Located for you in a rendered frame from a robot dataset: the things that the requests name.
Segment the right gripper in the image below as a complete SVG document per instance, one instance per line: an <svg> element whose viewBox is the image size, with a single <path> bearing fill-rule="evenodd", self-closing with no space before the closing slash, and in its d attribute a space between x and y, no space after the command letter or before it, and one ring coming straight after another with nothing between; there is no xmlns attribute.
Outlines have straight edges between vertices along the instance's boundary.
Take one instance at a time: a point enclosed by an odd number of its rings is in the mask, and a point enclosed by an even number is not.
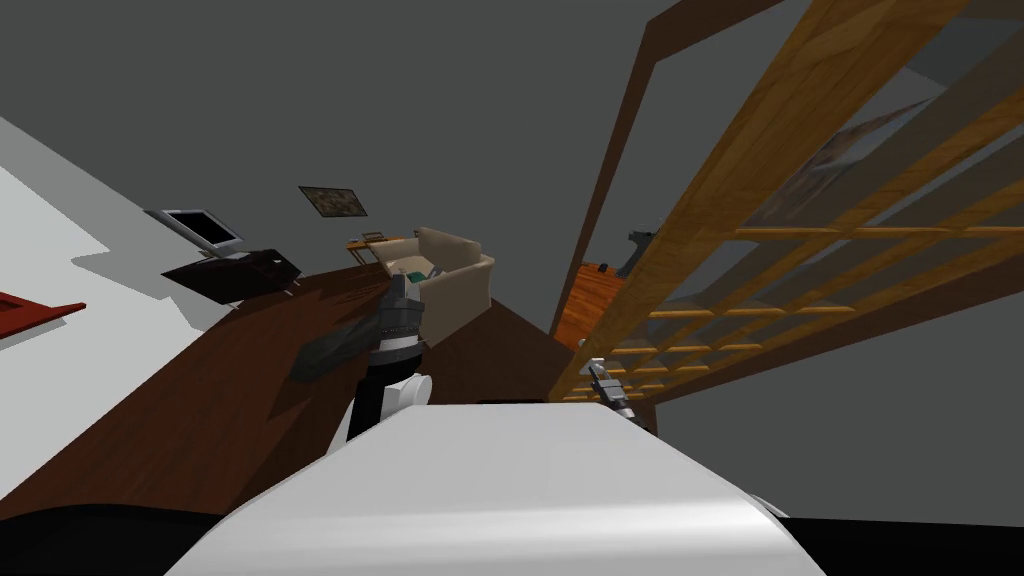
<svg viewBox="0 0 1024 576"><path fill-rule="evenodd" d="M600 400L609 408L628 408L628 396L617 379L611 377L608 370L599 362L589 364L591 387Z"/></svg>

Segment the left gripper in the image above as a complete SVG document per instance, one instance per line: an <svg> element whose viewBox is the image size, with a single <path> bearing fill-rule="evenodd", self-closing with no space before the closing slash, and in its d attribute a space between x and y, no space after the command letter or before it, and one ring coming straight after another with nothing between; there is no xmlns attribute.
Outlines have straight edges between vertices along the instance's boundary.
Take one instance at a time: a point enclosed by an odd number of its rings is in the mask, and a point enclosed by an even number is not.
<svg viewBox="0 0 1024 576"><path fill-rule="evenodd" d="M379 304L380 338L418 338L424 310L419 284L401 274L392 276Z"/></svg>

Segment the orange wooden side table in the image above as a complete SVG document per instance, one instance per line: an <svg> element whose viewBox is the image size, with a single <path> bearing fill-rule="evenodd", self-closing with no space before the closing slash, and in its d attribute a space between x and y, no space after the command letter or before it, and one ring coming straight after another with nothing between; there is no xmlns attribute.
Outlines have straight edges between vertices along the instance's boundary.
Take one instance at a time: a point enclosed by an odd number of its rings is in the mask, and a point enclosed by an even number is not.
<svg viewBox="0 0 1024 576"><path fill-rule="evenodd" d="M368 261L362 256L362 251L368 250L368 246L373 243L401 240L401 236L385 236L381 232L364 233L362 239L351 239L346 244L348 253L355 259L358 265L367 265Z"/></svg>

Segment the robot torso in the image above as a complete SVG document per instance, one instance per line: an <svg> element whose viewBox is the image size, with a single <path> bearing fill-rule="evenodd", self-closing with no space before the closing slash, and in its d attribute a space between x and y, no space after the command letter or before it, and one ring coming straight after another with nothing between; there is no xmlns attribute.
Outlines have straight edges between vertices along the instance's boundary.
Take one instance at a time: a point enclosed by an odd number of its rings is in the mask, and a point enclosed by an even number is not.
<svg viewBox="0 0 1024 576"><path fill-rule="evenodd" d="M166 576L825 576L758 501L597 404L413 406Z"/></svg>

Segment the dark brown television stand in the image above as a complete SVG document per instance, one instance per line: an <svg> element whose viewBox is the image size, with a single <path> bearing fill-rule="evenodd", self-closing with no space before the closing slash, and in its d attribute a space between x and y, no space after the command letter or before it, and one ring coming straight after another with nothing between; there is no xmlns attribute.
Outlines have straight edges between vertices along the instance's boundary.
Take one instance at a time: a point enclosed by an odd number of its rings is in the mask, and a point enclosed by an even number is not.
<svg viewBox="0 0 1024 576"><path fill-rule="evenodd" d="M295 264L273 249L209 258L162 274L222 305L287 292L300 275L301 271Z"/></svg>

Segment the grey flat screen television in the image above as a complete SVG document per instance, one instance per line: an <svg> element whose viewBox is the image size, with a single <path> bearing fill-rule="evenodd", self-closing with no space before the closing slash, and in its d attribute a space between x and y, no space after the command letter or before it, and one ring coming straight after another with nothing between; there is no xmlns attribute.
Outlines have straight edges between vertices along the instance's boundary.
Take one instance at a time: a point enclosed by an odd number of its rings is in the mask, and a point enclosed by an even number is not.
<svg viewBox="0 0 1024 576"><path fill-rule="evenodd" d="M207 210L162 209L144 210L144 213L175 231L210 257L229 257L238 252L237 246L243 242L240 236Z"/></svg>

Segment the wooden lattice door leaf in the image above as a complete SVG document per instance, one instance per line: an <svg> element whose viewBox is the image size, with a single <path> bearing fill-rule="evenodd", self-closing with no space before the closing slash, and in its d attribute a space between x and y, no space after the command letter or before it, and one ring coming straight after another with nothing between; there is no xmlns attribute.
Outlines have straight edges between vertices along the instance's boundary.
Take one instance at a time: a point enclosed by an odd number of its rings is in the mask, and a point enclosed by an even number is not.
<svg viewBox="0 0 1024 576"><path fill-rule="evenodd" d="M742 0L729 126L553 385L657 403L1002 295L1024 257L1024 0Z"/></svg>

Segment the dark framed wall picture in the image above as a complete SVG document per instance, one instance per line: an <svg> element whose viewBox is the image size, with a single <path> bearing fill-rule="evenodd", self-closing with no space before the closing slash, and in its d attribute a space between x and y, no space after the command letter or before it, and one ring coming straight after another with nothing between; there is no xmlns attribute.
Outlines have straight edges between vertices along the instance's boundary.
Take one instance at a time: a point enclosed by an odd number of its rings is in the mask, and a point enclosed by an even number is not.
<svg viewBox="0 0 1024 576"><path fill-rule="evenodd" d="M367 217L366 209L351 189L299 186L299 190L322 217Z"/></svg>

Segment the red wall shelf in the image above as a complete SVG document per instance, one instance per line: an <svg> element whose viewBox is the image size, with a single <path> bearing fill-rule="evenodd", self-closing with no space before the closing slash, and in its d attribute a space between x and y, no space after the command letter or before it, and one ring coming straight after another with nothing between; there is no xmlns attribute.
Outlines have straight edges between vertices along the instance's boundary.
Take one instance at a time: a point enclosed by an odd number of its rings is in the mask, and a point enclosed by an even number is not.
<svg viewBox="0 0 1024 576"><path fill-rule="evenodd" d="M0 292L0 340L86 307L83 302L51 307Z"/></svg>

